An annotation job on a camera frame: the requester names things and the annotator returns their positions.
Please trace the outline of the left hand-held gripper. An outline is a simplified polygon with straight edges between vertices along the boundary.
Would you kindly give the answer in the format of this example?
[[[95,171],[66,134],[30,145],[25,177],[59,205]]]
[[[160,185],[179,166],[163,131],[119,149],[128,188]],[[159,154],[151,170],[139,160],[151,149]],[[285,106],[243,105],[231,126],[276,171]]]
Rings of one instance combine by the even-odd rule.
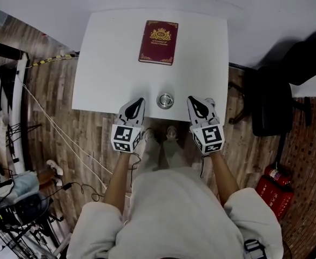
[[[111,130],[111,144],[115,151],[135,151],[142,139],[144,114],[144,98],[131,100],[120,108]]]

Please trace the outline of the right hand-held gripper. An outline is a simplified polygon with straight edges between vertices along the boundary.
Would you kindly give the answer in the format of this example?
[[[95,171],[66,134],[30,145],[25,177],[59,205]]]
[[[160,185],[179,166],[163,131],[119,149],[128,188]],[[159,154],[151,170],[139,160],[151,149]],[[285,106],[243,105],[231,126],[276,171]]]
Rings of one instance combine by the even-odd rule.
[[[224,146],[224,131],[214,107],[203,98],[188,96],[187,107],[193,141],[202,154],[220,151]]]

